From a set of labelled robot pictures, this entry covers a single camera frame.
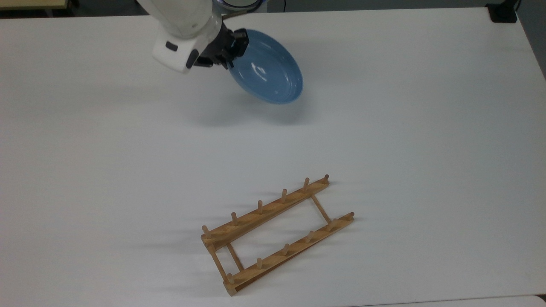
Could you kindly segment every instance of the white tabletop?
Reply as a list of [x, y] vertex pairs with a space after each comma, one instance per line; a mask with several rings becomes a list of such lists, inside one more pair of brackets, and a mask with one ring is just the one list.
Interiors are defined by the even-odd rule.
[[[546, 82], [520, 23], [471, 8], [228, 26], [285, 45], [298, 101], [261, 102], [221, 67], [163, 67], [149, 16], [0, 20], [2, 307], [546, 292]], [[355, 221], [228, 296], [201, 226], [324, 174], [325, 210]], [[302, 203], [234, 246], [250, 265], [322, 223]]]
[[384, 307], [545, 307], [536, 296], [497, 297], [481, 299], [446, 300], [441, 302], [382, 305]]

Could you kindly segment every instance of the blue bowl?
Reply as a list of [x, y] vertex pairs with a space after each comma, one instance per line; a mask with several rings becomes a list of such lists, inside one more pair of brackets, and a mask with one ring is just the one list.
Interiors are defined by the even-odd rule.
[[270, 36], [247, 30], [248, 46], [229, 72], [247, 92], [267, 102], [286, 104], [300, 97], [303, 77], [296, 60]]

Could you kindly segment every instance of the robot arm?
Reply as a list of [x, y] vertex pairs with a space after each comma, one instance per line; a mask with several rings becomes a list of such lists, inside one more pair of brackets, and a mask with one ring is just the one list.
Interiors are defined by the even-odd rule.
[[165, 66], [188, 73], [193, 66], [224, 68], [244, 54], [245, 29], [227, 29], [212, 0], [139, 0], [160, 23], [153, 56]]

